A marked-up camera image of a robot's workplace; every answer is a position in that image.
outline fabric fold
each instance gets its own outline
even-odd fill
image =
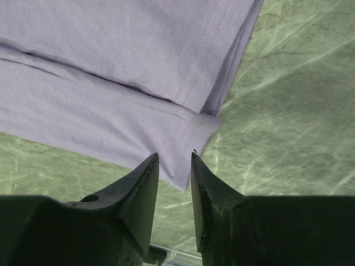
[[[22,52],[217,115],[262,2],[2,1],[0,37]]]
[[[190,157],[220,121],[82,71],[0,48],[0,130],[135,168],[160,155],[160,178],[184,191]]]

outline seam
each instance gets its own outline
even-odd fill
[[[194,57],[192,58],[192,62],[191,62],[191,64],[190,64],[190,67],[189,67],[189,69],[188,69],[188,71],[187,71],[187,73],[186,73],[184,79],[182,80],[182,83],[181,83],[181,85],[180,85],[179,91],[177,92],[177,95],[176,95],[174,101],[176,101],[176,99],[179,97],[180,92],[181,92],[181,89],[182,89],[182,86],[185,85],[185,83],[186,83],[186,81],[187,81],[187,77],[189,76],[189,74],[190,74],[190,72],[191,72],[191,70],[192,70],[192,65],[193,65],[194,62],[195,62],[197,53],[198,53],[198,51],[199,51],[199,49],[200,49],[200,47],[201,47],[202,40],[203,40],[203,38],[204,38],[204,36],[205,36],[205,34],[206,34],[207,27],[209,26],[209,24],[210,24],[210,22],[211,22],[212,15],[213,15],[213,14],[215,13],[215,11],[216,11],[216,7],[217,7],[217,1],[215,2],[215,6],[214,6],[214,8],[213,8],[213,10],[212,10],[212,13],[211,13],[211,15],[210,15],[209,21],[207,22],[207,24],[206,24],[206,26],[205,26],[205,29],[204,29],[204,31],[203,31],[203,33],[202,33],[202,36],[201,36],[200,41],[199,41],[199,44],[197,45],[197,49],[196,49],[196,52],[195,52],[195,54],[194,54]]]
[[[198,78],[199,78],[199,76],[200,76],[200,74],[201,74],[201,72],[202,72],[202,69],[203,69],[204,65],[205,65],[207,56],[208,56],[208,54],[209,54],[209,52],[210,52],[210,50],[211,50],[211,47],[212,47],[212,43],[213,43],[213,41],[214,41],[214,39],[215,39],[215,37],[216,37],[216,35],[217,35],[218,30],[220,29],[220,25],[221,25],[221,23],[222,23],[222,20],[223,20],[224,17],[225,17],[225,14],[226,14],[226,12],[227,12],[227,9],[228,9],[228,6],[229,6],[229,3],[230,3],[230,2],[231,2],[231,0],[229,0],[228,3],[227,3],[227,6],[226,6],[226,8],[225,8],[225,10],[224,10],[224,12],[223,12],[223,15],[222,15],[222,17],[221,17],[221,19],[220,19],[220,21],[219,21],[219,23],[218,23],[218,26],[217,26],[217,28],[216,28],[216,30],[215,30],[215,32],[214,32],[213,37],[212,37],[211,43],[210,43],[210,45],[209,45],[209,47],[208,47],[208,50],[207,50],[207,52],[206,52],[206,54],[205,54],[205,57],[204,57],[204,60],[203,60],[203,62],[202,62],[202,64],[201,64],[201,67],[200,67],[200,69],[199,69],[199,72],[197,73],[197,76],[196,76],[196,78],[195,78],[195,80],[194,80],[194,83],[192,84],[192,86],[191,86],[191,88],[190,88],[190,90],[189,90],[189,93],[187,94],[185,100],[182,102],[182,105],[185,104],[185,102],[186,102],[187,99],[189,98],[189,96],[190,96],[190,94],[191,94],[193,88],[194,88],[195,85],[196,85],[196,82],[197,82],[197,80],[198,80]]]
[[[27,67],[29,67],[29,68],[34,68],[34,69],[40,70],[40,71],[42,71],[42,72],[45,72],[45,73],[47,73],[47,74],[51,74],[51,75],[57,76],[57,77],[59,77],[59,78],[62,78],[62,79],[65,79],[65,80],[68,80],[68,81],[74,83],[74,81],[72,81],[72,80],[70,80],[70,79],[68,79],[68,78],[66,78],[66,77],[63,77],[63,76],[58,75],[58,74],[56,74],[56,73],[53,73],[53,72],[51,72],[51,71],[49,71],[49,70],[45,70],[45,69],[40,68],[40,67],[38,67],[38,66],[34,66],[34,65],[30,65],[30,64],[26,64],[26,63],[14,61],[14,60],[12,60],[12,59],[5,59],[5,58],[0,58],[0,61],[15,63],[15,64],[19,64],[19,65],[25,65],[25,66],[27,66]]]
[[[202,113],[203,113],[203,116],[202,116],[202,118],[201,118],[200,123],[197,124],[197,125],[195,125],[194,128],[192,129],[192,133],[191,133],[192,136],[195,134],[197,128],[202,125],[202,122],[203,122],[203,120],[204,120],[204,118],[205,118],[205,115],[206,115],[206,110],[203,110]],[[177,158],[178,154],[180,153],[181,144],[182,144],[183,140],[185,139],[186,133],[187,133],[187,130],[185,131],[184,137],[182,138],[182,141],[180,142],[178,152],[176,153],[176,156],[175,156],[174,165],[173,165],[173,169],[172,169],[173,173],[174,173],[174,169],[175,169],[175,165],[176,165],[176,158]],[[179,175],[180,169],[181,169],[181,162],[179,163],[179,167],[178,167],[177,170],[176,170],[176,173],[175,173],[175,175],[174,175],[173,181],[174,181],[174,180],[176,179],[176,177]]]
[[[172,167],[172,169],[171,169],[171,175],[173,176],[173,180],[172,180],[172,181],[174,181],[175,178],[177,177],[177,174],[174,175],[174,170],[175,170],[175,166],[176,166],[176,162],[177,162],[178,155],[180,154],[180,151],[181,151],[181,145],[182,145],[182,143],[184,142],[185,137],[186,137],[186,134],[187,134],[187,131],[188,131],[189,129],[190,129],[190,125],[187,126],[187,128],[186,128],[186,130],[185,130],[185,132],[184,132],[184,136],[181,138],[181,141],[180,141],[180,143],[179,143],[179,147],[177,148],[177,151],[176,151],[176,153],[175,153],[174,162],[173,162],[173,167]],[[179,168],[177,169],[177,172],[180,171],[180,167],[181,167],[181,162],[180,162],[180,164],[179,164]]]

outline green marble surface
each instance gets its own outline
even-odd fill
[[[245,195],[355,195],[355,1],[265,0],[202,154]],[[77,201],[127,174],[0,134],[0,194]],[[152,243],[197,254],[191,190],[159,184]]]

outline black plastic part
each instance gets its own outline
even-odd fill
[[[244,196],[191,160],[204,266],[355,265],[355,197]]]
[[[147,257],[144,258],[143,262],[149,263],[151,265],[162,266],[167,254],[168,253],[166,252],[166,250],[150,246],[149,254]]]
[[[159,158],[153,154],[80,202],[0,196],[0,265],[142,265],[158,177]]]

